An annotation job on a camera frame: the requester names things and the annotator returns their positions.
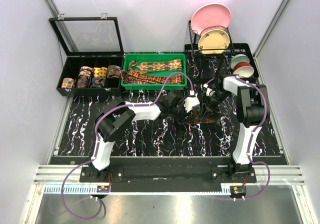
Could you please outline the black key pattern tie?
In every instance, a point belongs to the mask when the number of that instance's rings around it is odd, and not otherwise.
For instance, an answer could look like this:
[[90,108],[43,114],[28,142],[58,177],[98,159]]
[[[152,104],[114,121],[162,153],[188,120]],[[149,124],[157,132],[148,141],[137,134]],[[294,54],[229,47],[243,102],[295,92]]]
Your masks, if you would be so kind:
[[184,124],[210,124],[219,122],[222,114],[218,111],[199,110],[191,111],[183,121]]

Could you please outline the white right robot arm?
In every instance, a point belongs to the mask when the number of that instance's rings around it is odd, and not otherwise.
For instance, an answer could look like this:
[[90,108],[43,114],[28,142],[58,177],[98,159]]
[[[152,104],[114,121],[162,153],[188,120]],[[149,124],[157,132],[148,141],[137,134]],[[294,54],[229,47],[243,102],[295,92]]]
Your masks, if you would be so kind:
[[267,87],[253,84],[239,75],[212,78],[203,87],[207,108],[216,108],[227,97],[236,96],[236,117],[239,134],[227,167],[228,179],[239,182],[252,172],[253,150],[262,125],[270,116]]

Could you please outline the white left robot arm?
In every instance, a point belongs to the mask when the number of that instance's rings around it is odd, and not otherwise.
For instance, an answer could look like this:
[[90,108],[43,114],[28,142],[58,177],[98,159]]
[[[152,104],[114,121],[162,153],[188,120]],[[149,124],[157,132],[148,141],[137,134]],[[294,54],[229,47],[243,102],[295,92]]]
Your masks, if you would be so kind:
[[115,97],[97,115],[94,132],[96,144],[89,164],[90,174],[95,181],[103,182],[108,177],[113,146],[134,121],[154,121],[159,117],[172,116],[180,121],[191,114],[192,102],[176,90],[159,97],[156,101],[133,103]]

